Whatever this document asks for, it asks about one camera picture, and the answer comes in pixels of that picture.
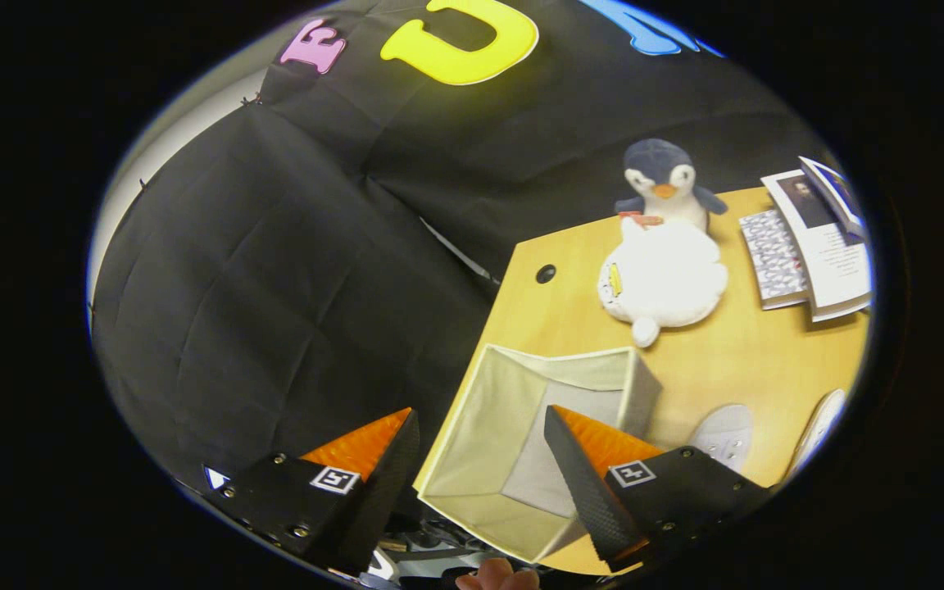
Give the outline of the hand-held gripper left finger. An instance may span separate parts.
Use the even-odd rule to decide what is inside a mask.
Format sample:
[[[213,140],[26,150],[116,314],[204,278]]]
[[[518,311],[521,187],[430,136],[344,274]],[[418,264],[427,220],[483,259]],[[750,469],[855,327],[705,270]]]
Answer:
[[[273,452],[205,496],[215,515],[323,570],[357,575],[408,489],[420,445],[411,407],[312,451]]]

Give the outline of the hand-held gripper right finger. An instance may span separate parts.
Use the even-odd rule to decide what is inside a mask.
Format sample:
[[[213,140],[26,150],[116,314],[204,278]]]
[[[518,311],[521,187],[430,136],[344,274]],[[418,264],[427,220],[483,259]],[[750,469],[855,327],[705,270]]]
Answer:
[[[662,451],[564,406],[543,436],[599,559],[614,570],[673,560],[742,522],[771,499],[696,446]]]

